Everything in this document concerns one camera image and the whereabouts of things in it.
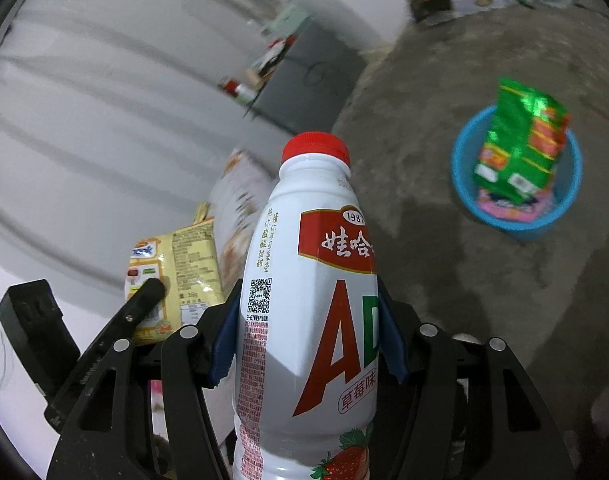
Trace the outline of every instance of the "red and white bottle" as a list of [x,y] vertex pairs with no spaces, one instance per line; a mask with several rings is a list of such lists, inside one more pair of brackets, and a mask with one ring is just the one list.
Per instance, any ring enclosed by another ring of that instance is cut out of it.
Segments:
[[284,148],[244,272],[233,477],[369,478],[378,366],[373,247],[331,134]]

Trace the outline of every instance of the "concrete floor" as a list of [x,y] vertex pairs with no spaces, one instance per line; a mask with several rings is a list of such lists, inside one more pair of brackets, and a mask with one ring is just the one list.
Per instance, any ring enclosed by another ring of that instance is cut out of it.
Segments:
[[[524,245],[468,215],[449,176],[460,129],[502,75],[569,108],[585,159],[574,206]],[[516,6],[409,25],[335,132],[393,297],[447,332],[503,337],[560,430],[585,430],[609,384],[609,19]]]

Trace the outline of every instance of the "metal rivet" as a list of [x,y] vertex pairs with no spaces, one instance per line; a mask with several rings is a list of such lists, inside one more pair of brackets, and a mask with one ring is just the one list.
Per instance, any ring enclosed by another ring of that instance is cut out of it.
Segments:
[[494,337],[489,341],[489,346],[497,352],[502,352],[507,347],[507,344],[499,337]]
[[113,343],[113,350],[116,352],[124,352],[130,345],[129,339],[118,339],[115,343]]
[[420,327],[420,333],[427,337],[433,337],[434,335],[437,335],[437,328],[432,324],[426,323]]
[[180,336],[184,339],[191,339],[196,335],[198,335],[198,329],[196,329],[196,327],[193,325],[185,326],[182,330],[180,330]]

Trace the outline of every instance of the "red bottle cap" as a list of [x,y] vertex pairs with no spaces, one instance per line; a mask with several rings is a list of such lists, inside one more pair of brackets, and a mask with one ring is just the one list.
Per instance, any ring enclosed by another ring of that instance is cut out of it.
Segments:
[[296,135],[286,143],[282,151],[282,163],[284,164],[293,156],[302,155],[303,153],[331,155],[344,162],[349,168],[351,167],[351,160],[348,156],[345,143],[332,134],[307,132]]

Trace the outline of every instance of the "blue container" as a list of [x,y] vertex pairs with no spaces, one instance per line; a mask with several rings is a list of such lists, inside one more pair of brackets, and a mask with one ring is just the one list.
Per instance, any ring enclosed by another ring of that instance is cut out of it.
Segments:
[[460,132],[451,154],[451,178],[460,200],[478,219],[511,235],[516,240],[534,240],[561,218],[571,206],[582,180],[582,155],[571,130],[567,132],[567,145],[558,161],[555,177],[557,205],[553,211],[531,223],[499,220],[478,207],[478,184],[473,180],[473,170],[478,161],[479,150],[484,144],[495,106],[490,106],[471,119]]

